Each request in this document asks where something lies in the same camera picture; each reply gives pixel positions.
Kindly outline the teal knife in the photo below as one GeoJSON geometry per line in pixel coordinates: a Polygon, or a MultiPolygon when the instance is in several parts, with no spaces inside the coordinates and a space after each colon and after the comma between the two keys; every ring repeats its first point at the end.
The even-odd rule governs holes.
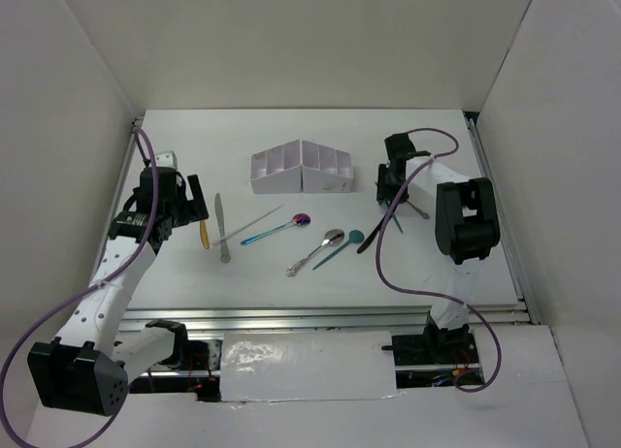
{"type": "Polygon", "coordinates": [[[398,217],[397,217],[396,211],[395,211],[395,212],[393,212],[393,214],[392,214],[392,217],[391,217],[391,218],[392,218],[392,220],[394,221],[395,225],[397,226],[397,229],[399,230],[399,232],[400,232],[401,234],[403,234],[403,233],[404,233],[404,230],[403,230],[403,227],[402,227],[402,225],[401,225],[401,223],[400,223],[400,221],[399,221],[399,219],[398,219],[398,217]]]}

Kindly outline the black knife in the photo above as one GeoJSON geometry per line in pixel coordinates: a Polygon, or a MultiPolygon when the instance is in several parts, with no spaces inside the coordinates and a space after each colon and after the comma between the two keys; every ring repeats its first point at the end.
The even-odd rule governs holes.
{"type": "Polygon", "coordinates": [[[382,224],[385,218],[386,218],[386,214],[382,216],[382,218],[379,220],[377,225],[370,231],[370,233],[365,237],[365,240],[359,245],[359,247],[356,250],[357,254],[362,254],[372,245],[372,243],[376,239],[376,236],[382,227],[382,224]]]}

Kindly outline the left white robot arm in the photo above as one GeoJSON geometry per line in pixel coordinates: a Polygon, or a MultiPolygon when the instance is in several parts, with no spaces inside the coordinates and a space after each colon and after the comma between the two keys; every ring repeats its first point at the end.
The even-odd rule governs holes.
{"type": "Polygon", "coordinates": [[[196,175],[148,167],[113,219],[101,264],[71,318],[50,342],[36,342],[27,363],[45,407],[115,415],[130,384],[157,364],[183,368],[191,345],[180,322],[149,321],[118,339],[127,306],[174,229],[204,221],[208,210],[196,175]]]}

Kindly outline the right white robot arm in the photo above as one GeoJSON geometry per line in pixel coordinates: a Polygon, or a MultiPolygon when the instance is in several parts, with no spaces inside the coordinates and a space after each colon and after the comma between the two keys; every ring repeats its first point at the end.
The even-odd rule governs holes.
{"type": "Polygon", "coordinates": [[[435,240],[449,266],[444,292],[428,313],[423,350],[435,363],[446,362],[469,339],[469,309],[480,263],[501,237],[492,182],[461,175],[426,150],[418,150],[408,133],[384,140],[388,162],[378,166],[376,200],[391,206],[409,200],[406,183],[435,201],[435,240]]]}

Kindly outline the gold knife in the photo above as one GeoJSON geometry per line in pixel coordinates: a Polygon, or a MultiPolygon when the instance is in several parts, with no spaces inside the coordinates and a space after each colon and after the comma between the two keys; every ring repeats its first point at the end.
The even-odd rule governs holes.
{"type": "Polygon", "coordinates": [[[211,247],[207,224],[205,220],[199,222],[199,233],[203,247],[209,249],[211,247]]]}

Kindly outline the white right utensil organizer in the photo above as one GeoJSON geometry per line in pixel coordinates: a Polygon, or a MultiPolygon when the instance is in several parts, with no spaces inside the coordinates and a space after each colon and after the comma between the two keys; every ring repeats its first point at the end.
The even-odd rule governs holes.
{"type": "Polygon", "coordinates": [[[348,193],[354,172],[348,152],[301,141],[302,190],[307,194],[348,193]]]}

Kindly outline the white utensil organizer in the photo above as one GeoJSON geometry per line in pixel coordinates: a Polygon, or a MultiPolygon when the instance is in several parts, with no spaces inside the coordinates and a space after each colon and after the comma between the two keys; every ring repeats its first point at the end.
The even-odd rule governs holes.
{"type": "Polygon", "coordinates": [[[348,152],[301,141],[302,190],[307,194],[348,193],[354,172],[348,152]]]}
{"type": "Polygon", "coordinates": [[[302,191],[301,141],[281,144],[251,156],[250,184],[254,194],[302,191]]]}

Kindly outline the teal spoon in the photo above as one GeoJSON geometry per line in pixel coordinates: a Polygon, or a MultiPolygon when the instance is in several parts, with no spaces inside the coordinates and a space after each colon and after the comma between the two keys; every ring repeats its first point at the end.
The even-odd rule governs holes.
{"type": "Polygon", "coordinates": [[[348,239],[344,241],[339,248],[337,248],[334,252],[327,255],[324,259],[322,259],[319,263],[317,263],[312,269],[315,271],[319,269],[321,266],[329,262],[335,256],[340,254],[344,249],[352,244],[361,244],[365,240],[365,235],[359,230],[352,230],[348,234],[348,239]]]}

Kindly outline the silver ornate knife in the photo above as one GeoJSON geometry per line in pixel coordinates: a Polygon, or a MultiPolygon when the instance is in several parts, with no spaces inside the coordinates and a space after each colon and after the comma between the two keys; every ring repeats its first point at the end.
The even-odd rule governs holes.
{"type": "Polygon", "coordinates": [[[214,210],[215,210],[216,221],[217,221],[218,231],[219,231],[219,236],[220,236],[220,243],[219,243],[220,261],[224,264],[227,264],[231,260],[231,255],[229,252],[227,241],[225,239],[223,205],[221,201],[221,195],[219,193],[216,193],[214,196],[214,210]]]}

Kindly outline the white chopstick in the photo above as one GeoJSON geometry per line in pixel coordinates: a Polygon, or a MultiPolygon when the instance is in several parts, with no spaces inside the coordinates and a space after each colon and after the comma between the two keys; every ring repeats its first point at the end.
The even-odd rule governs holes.
{"type": "Polygon", "coordinates": [[[283,206],[284,206],[284,205],[277,206],[277,207],[275,207],[275,208],[273,208],[273,209],[269,210],[269,211],[268,211],[268,212],[266,212],[265,214],[263,214],[263,215],[261,215],[261,216],[259,216],[259,217],[255,218],[254,220],[251,220],[250,222],[246,223],[244,226],[242,226],[242,227],[240,227],[240,228],[238,228],[238,229],[234,230],[233,232],[231,232],[231,233],[229,233],[229,234],[226,234],[225,236],[223,236],[223,237],[221,237],[221,238],[219,238],[219,239],[217,239],[217,240],[212,241],[212,245],[213,245],[213,246],[220,245],[220,244],[222,244],[224,241],[229,240],[229,239],[231,239],[231,238],[235,237],[236,235],[240,234],[241,232],[243,232],[243,231],[247,230],[249,227],[253,226],[254,224],[258,223],[259,221],[261,221],[261,220],[263,220],[263,219],[265,219],[266,217],[268,217],[268,216],[269,216],[269,215],[271,215],[272,213],[276,212],[277,210],[279,210],[279,209],[280,209],[280,208],[282,208],[283,206]]]}

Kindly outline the silver ornate spoon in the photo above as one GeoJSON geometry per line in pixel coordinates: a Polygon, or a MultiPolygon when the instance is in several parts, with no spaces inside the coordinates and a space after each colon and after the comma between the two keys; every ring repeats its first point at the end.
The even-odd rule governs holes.
{"type": "Polygon", "coordinates": [[[340,244],[344,239],[344,230],[331,229],[324,234],[321,244],[311,251],[307,256],[297,261],[285,271],[287,277],[294,277],[308,263],[308,261],[325,247],[340,244]]]}

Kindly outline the white left utensil organizer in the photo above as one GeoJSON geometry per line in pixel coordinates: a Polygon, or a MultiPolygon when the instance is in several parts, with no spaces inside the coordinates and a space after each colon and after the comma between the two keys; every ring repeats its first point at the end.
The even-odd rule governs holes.
{"type": "Polygon", "coordinates": [[[302,191],[301,141],[281,144],[251,156],[250,184],[254,194],[302,191]]]}

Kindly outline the iridescent rainbow spoon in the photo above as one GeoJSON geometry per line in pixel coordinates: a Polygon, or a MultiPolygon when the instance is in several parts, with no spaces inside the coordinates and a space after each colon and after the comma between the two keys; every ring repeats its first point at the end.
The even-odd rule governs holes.
{"type": "Polygon", "coordinates": [[[290,221],[279,225],[271,230],[268,230],[266,232],[263,232],[261,234],[255,235],[253,237],[250,237],[248,239],[242,240],[241,241],[241,245],[248,245],[251,244],[253,242],[256,242],[258,240],[264,239],[267,236],[270,236],[272,234],[275,234],[276,232],[282,231],[284,229],[290,228],[290,227],[306,227],[308,225],[311,224],[311,217],[306,214],[306,213],[297,213],[295,214],[290,221]]]}

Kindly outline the white cover plate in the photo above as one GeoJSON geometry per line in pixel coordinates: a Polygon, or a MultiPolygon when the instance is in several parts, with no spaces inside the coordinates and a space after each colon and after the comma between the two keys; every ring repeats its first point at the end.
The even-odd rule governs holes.
{"type": "Polygon", "coordinates": [[[220,394],[227,402],[382,400],[398,395],[387,332],[227,334],[220,394]]]}

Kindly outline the aluminium right rail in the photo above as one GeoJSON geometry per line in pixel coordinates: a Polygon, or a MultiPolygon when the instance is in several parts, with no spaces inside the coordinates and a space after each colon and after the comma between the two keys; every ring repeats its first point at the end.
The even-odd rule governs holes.
{"type": "Polygon", "coordinates": [[[507,260],[507,267],[518,299],[526,306],[533,325],[542,325],[539,307],[533,297],[533,289],[528,275],[519,259],[517,248],[514,243],[511,229],[508,226],[507,214],[501,200],[500,186],[490,164],[490,160],[484,149],[482,139],[477,129],[479,112],[463,112],[463,116],[468,128],[474,153],[481,172],[493,183],[496,206],[501,228],[501,244],[507,260]]]}

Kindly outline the aluminium rail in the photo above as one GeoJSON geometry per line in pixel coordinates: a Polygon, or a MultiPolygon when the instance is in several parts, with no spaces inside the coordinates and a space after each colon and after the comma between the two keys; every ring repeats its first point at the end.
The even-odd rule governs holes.
{"type": "Polygon", "coordinates": [[[533,325],[542,325],[539,307],[533,297],[533,289],[528,275],[519,259],[517,248],[514,243],[511,229],[508,226],[507,214],[501,200],[500,186],[490,164],[490,160],[484,149],[482,139],[477,129],[479,112],[463,112],[463,116],[468,128],[474,153],[481,172],[493,183],[496,206],[501,228],[501,244],[507,260],[507,267],[518,299],[526,306],[533,325]]]}
{"type": "Polygon", "coordinates": [[[250,309],[130,309],[121,319],[122,333],[148,322],[179,322],[195,334],[228,331],[297,332],[371,328],[415,328],[426,322],[426,306],[369,306],[250,309]]]}

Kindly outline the aluminium front rail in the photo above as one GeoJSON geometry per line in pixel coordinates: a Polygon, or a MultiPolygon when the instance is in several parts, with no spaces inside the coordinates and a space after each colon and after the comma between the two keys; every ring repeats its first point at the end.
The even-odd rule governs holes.
{"type": "Polygon", "coordinates": [[[297,332],[371,328],[415,328],[426,322],[426,306],[369,306],[250,309],[130,309],[121,319],[122,333],[148,322],[179,322],[195,334],[228,331],[297,332]]]}

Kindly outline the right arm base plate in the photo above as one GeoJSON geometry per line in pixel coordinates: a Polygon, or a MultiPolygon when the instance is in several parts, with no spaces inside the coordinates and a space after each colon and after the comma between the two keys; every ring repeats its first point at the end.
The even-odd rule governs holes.
{"type": "Polygon", "coordinates": [[[397,367],[453,366],[478,364],[478,352],[474,337],[465,344],[434,347],[424,335],[392,336],[389,344],[381,346],[382,351],[391,352],[397,367]]]}

